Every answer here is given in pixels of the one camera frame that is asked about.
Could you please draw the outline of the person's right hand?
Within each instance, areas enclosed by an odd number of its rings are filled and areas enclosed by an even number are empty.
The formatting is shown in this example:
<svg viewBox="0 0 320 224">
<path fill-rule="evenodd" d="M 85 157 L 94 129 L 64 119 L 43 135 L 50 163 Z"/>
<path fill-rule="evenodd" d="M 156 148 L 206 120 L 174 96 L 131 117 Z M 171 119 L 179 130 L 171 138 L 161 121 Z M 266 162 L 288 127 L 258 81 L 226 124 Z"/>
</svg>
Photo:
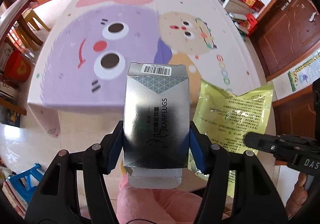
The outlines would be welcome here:
<svg viewBox="0 0 320 224">
<path fill-rule="evenodd" d="M 304 188 L 307 176 L 304 173 L 299 173 L 298 181 L 296 182 L 293 192 L 287 200 L 285 210 L 288 218 L 293 217 L 303 206 L 308 198 L 308 192 Z"/>
</svg>

